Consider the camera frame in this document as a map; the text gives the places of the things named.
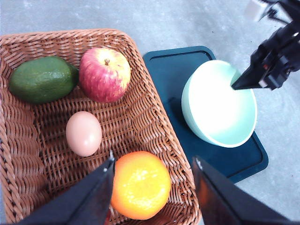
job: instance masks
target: avocado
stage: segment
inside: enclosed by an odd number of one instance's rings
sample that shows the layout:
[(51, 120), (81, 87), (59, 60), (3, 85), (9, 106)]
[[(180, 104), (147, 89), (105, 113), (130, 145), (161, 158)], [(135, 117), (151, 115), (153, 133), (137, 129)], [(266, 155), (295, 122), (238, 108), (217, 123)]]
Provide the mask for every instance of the avocado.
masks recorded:
[(9, 91), (19, 99), (42, 104), (66, 96), (78, 84), (78, 69), (58, 56), (22, 63), (9, 80)]

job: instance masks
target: bowl rim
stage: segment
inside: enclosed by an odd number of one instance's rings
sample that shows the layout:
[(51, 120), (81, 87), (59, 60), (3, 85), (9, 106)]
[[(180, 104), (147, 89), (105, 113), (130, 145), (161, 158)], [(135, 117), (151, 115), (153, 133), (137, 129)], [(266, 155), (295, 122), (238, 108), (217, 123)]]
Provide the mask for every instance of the bowl rim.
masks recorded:
[[(223, 61), (223, 60), (209, 60), (203, 64), (201, 64), (195, 71), (197, 71), (199, 68), (202, 68), (203, 65), (207, 65), (207, 64), (223, 64), (223, 65), (228, 65), (228, 66), (231, 66), (233, 67), (230, 63), (226, 62), (226, 61)], [(189, 83), (189, 86), (191, 85), (192, 83), (192, 80), (193, 80), (193, 76), (195, 75), (195, 73), (193, 73), (190, 77), (191, 79), (191, 82)], [(201, 124), (199, 124), (194, 116), (193, 116), (193, 110), (191, 108), (191, 105), (190, 105), (190, 95), (191, 95), (191, 92), (190, 92), (190, 88), (188, 86), (188, 90), (187, 90), (187, 94), (188, 94), (188, 107), (189, 107), (189, 111), (190, 111), (190, 115), (191, 115), (191, 118), (193, 120), (193, 123), (195, 124), (196, 128), (197, 128), (197, 131), (202, 133), (211, 143), (214, 143), (215, 145), (218, 145), (218, 146), (221, 146), (221, 147), (225, 147), (225, 148), (234, 148), (234, 147), (238, 147), (238, 146), (241, 146), (242, 144), (244, 144), (250, 137), (251, 135), (253, 134), (254, 132), (254, 129), (255, 129), (255, 126), (256, 126), (256, 122), (257, 122), (257, 101), (256, 101), (256, 98), (255, 98), (255, 95), (254, 95), (254, 92), (252, 89), (248, 89), (248, 91), (250, 91), (251, 93), (251, 97), (252, 97), (252, 100), (253, 100), (253, 104), (254, 104), (254, 119), (253, 119), (253, 124), (252, 124), (252, 127), (248, 133), (248, 135), (240, 142), (237, 142), (237, 143), (234, 143), (234, 144), (226, 144), (226, 143), (223, 143), (223, 142), (220, 142), (218, 140), (216, 140), (215, 138), (213, 138), (210, 134), (208, 134), (205, 129), (203, 129), (203, 127), (201, 126)]]

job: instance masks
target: wicker basket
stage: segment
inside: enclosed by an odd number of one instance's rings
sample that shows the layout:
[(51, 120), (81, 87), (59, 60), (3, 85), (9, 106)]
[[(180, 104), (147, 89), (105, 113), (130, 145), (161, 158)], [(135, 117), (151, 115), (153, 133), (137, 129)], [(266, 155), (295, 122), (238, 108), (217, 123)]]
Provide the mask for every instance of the wicker basket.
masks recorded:
[[(29, 215), (97, 168), (113, 150), (116, 158), (132, 151), (157, 155), (172, 178), (167, 205), (152, 219), (130, 220), (111, 209), (111, 224), (197, 224), (201, 213), (187, 158), (161, 104), (134, 41), (112, 29), (39, 32), (1, 37), (0, 138), (1, 183), (8, 222)], [(125, 96), (100, 104), (76, 87), (68, 96), (43, 105), (24, 103), (8, 91), (12, 71), (35, 58), (58, 55), (79, 66), (92, 47), (121, 52), (132, 68)], [(90, 157), (69, 150), (65, 125), (77, 111), (93, 113), (103, 139)]]

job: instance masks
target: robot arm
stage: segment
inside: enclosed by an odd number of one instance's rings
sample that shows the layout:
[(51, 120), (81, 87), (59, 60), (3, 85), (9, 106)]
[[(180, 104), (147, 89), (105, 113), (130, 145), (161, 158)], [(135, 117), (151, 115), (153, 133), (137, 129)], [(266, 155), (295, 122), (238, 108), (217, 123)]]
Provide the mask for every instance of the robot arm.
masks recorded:
[(206, 225), (300, 225), (243, 192), (198, 156), (192, 171)]
[[(292, 21), (275, 31), (254, 51), (249, 68), (232, 85), (235, 90), (280, 88), (290, 72), (300, 69), (300, 1), (279, 0), (273, 3), (268, 1), (269, 5), (276, 3), (281, 5)], [(276, 10), (272, 7), (266, 15), (280, 20), (275, 17)]]

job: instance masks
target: basket rim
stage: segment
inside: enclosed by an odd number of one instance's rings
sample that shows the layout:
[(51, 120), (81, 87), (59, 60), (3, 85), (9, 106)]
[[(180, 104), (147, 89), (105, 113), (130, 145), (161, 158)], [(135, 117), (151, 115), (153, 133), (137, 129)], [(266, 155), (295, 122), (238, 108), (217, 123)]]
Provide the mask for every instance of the basket rim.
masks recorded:
[[(156, 100), (155, 103), (155, 110), (157, 110), (158, 112), (160, 111), (161, 114), (163, 115), (162, 117), (159, 116), (158, 119), (160, 120), (160, 122), (162, 123), (162, 126), (165, 127), (164, 130), (169, 130), (169, 132), (166, 132), (166, 135), (168, 136), (168, 138), (172, 139), (171, 141), (173, 141), (176, 145), (175, 150), (180, 152), (180, 161), (179, 164), (180, 165), (185, 165), (185, 168), (187, 168), (187, 170), (184, 172), (185, 174), (185, 180), (188, 181), (188, 183), (190, 184), (190, 188), (191, 188), (191, 196), (194, 199), (194, 208), (196, 210), (195, 212), (195, 218), (193, 220), (187, 219), (187, 221), (189, 223), (195, 223), (197, 224), (200, 221), (201, 218), (201, 212), (199, 211), (199, 204), (198, 204), (198, 200), (196, 197), (196, 193), (195, 193), (195, 184), (194, 184), (194, 179), (193, 179), (193, 175), (192, 175), (192, 171), (191, 171), (191, 166), (188, 163), (187, 157), (184, 154), (184, 151), (182, 149), (182, 146), (180, 145), (180, 142), (176, 136), (176, 133), (171, 125), (171, 122), (165, 112), (165, 109), (163, 107), (163, 104), (161, 102), (161, 99), (157, 93), (157, 90), (154, 86), (154, 83), (152, 81), (152, 78), (148, 72), (148, 69), (145, 66), (145, 63), (142, 59), (142, 55), (140, 54), (137, 45), (135, 43), (135, 41), (129, 36), (127, 35), (125, 32), (121, 31), (121, 30), (117, 30), (117, 29), (113, 29), (113, 28), (95, 28), (95, 29), (76, 29), (76, 30), (58, 30), (58, 31), (36, 31), (36, 32), (29, 32), (29, 33), (19, 33), (19, 34), (6, 34), (6, 35), (2, 35), (0, 36), (0, 47), (3, 48), (3, 45), (6, 44), (16, 44), (16, 43), (20, 43), (20, 42), (24, 42), (26, 40), (28, 41), (39, 41), (39, 40), (46, 40), (49, 38), (49, 36), (51, 35), (51, 38), (69, 38), (69, 37), (74, 37), (74, 34), (84, 34), (84, 36), (88, 36), (91, 35), (91, 33), (97, 33), (97, 32), (107, 32), (108, 35), (112, 35), (112, 34), (116, 34), (117, 36), (125, 36), (126, 39), (128, 40), (128, 43), (130, 45), (133, 46), (134, 50), (136, 51), (136, 53), (138, 54), (138, 58), (136, 60), (138, 60), (143, 68), (143, 71), (146, 73), (146, 77), (147, 77), (147, 83), (150, 85), (151, 87), (151, 91), (153, 93), (152, 97)], [(2, 106), (3, 101), (1, 101), (0, 99), (0, 120), (3, 119), (3, 121), (5, 120), (5, 118), (3, 117), (3, 106)], [(7, 140), (7, 133), (6, 133), (6, 129), (5, 129), (5, 125), (3, 124), (4, 133), (1, 133), (1, 137), (4, 135), (5, 140)], [(11, 182), (8, 178), (8, 174), (6, 173), (7, 168), (4, 168), (4, 164), (9, 163), (8, 161), (4, 162), (4, 160), (6, 160), (4, 158), (4, 154), (2, 154), (2, 142), (0, 142), (0, 147), (1, 147), (1, 157), (0, 157), (0, 169), (2, 172), (2, 177), (5, 180), (8, 180), (9, 182)], [(10, 160), (9, 166), (13, 167), (13, 164)], [(8, 212), (11, 210), (9, 208), (9, 206), (7, 206), (6, 201), (10, 201), (11, 203), (13, 202), (12, 200), (12, 192), (15, 192), (14, 194), (17, 194), (18, 196), (18, 192), (17, 192), (17, 188), (14, 190), (11, 190), (10, 192), (10, 196), (4, 195), (3, 191), (3, 203), (5, 205), (5, 213), (6, 213), (6, 217), (8, 217)]]

